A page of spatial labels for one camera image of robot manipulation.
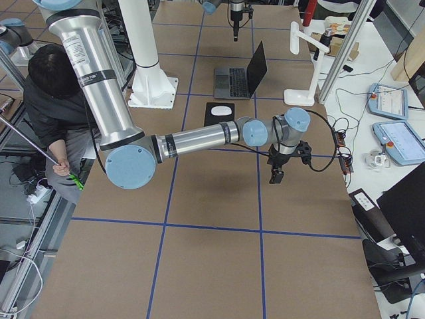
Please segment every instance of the white table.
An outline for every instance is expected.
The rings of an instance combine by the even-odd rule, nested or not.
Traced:
[[[312,32],[323,33],[324,30],[324,21],[313,20],[310,26],[305,28],[305,33],[308,35],[310,35]],[[347,61],[346,63],[347,65],[354,68],[354,70],[350,74],[370,72],[381,66],[386,65],[392,60],[392,55],[390,54],[384,41],[382,40],[381,36],[379,35],[378,31],[372,23],[365,23],[356,41],[360,43],[360,53],[354,61]],[[322,73],[327,74],[329,72],[333,60],[333,57],[325,56],[324,62],[322,64]],[[380,70],[377,70],[376,72],[373,72],[372,74],[363,74],[358,76],[347,76],[344,78],[339,78],[331,94],[325,102],[327,113],[335,118],[346,117],[346,115],[341,113],[339,105],[337,103],[336,91],[338,88],[348,90],[352,93],[362,93],[368,92],[371,84],[374,82],[380,82],[381,84],[397,88],[406,86],[408,84],[407,82],[396,82],[392,79],[390,72],[395,66],[395,64],[396,62],[393,61],[389,65],[388,69],[387,67],[384,67]],[[348,74],[348,72],[342,72],[340,76],[344,76],[346,74]],[[321,74],[319,78],[325,77],[326,76],[324,74]],[[319,81],[319,87],[321,87],[323,82],[324,81],[322,80]],[[411,87],[407,86],[406,89],[408,92],[408,105],[421,108],[422,105],[413,90],[411,89]],[[338,90],[337,95],[339,97],[342,111],[350,114],[356,119],[359,119],[362,116],[367,101],[366,94],[353,95],[346,93],[342,90]],[[357,124],[354,119],[348,119],[350,127],[354,127]],[[365,154],[369,153],[371,150],[381,150],[381,145],[373,134],[372,124],[376,122],[385,122],[388,120],[390,119],[373,115],[369,113],[368,109],[366,109],[360,122],[357,137],[355,137],[355,130],[349,130],[347,132],[345,143],[352,151],[354,151],[354,172],[351,174],[351,183],[347,188],[347,191],[349,193],[356,189],[363,188],[371,197],[371,199],[376,201],[376,199],[382,195],[383,191],[386,191],[387,189],[391,188],[395,183],[397,183],[405,175],[410,173],[417,166],[397,166],[394,162],[391,161],[391,166],[389,168],[384,168],[380,171],[368,168],[364,160]],[[408,122],[416,130],[419,136],[425,137],[424,111],[409,109]],[[346,121],[343,120],[339,121],[336,126],[336,128],[345,127]],[[380,244],[381,246],[388,248],[390,247],[390,244],[388,242],[389,241],[386,240]],[[406,311],[407,309],[409,299],[403,300],[396,304],[389,304],[382,293],[377,292],[376,296],[379,303],[382,319],[388,319],[389,316],[393,314],[400,314],[400,311]],[[409,317],[423,318],[424,314],[425,294],[421,294],[414,298]]]

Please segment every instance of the laptop keyboard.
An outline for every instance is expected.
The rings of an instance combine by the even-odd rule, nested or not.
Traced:
[[[244,68],[230,68],[230,96],[235,98],[244,98],[248,95],[248,88],[246,87],[245,69]]]

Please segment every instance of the green object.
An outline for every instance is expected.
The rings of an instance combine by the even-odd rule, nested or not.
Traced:
[[[75,185],[77,185],[78,189],[82,191],[84,189],[84,184],[76,177],[74,174],[69,174],[69,177],[74,181]]]

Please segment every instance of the blue joint cap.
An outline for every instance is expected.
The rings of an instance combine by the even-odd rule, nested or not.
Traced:
[[[248,146],[263,146],[268,139],[267,127],[259,120],[252,120],[244,124],[242,136]]]
[[[9,43],[6,43],[5,41],[0,40],[0,49],[3,50],[4,53],[7,55],[11,54],[15,48],[12,47]]]
[[[293,129],[305,133],[310,124],[310,115],[302,108],[290,108],[285,113],[285,120]]]
[[[82,0],[33,0],[33,2],[47,10],[62,11],[75,7]]]
[[[5,27],[24,27],[25,24],[22,20],[18,18],[9,18],[0,21],[0,25],[4,25]]]
[[[146,185],[155,173],[156,161],[151,152],[137,145],[114,149],[106,158],[106,175],[118,187],[136,189]]]
[[[217,9],[215,5],[208,1],[205,1],[202,4],[202,8],[204,8],[204,11],[207,15],[212,15]]]

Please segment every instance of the red object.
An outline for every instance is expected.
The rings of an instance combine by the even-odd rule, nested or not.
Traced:
[[[308,27],[311,19],[313,18],[314,11],[316,10],[317,0],[309,0],[307,9],[305,10],[303,26]]]

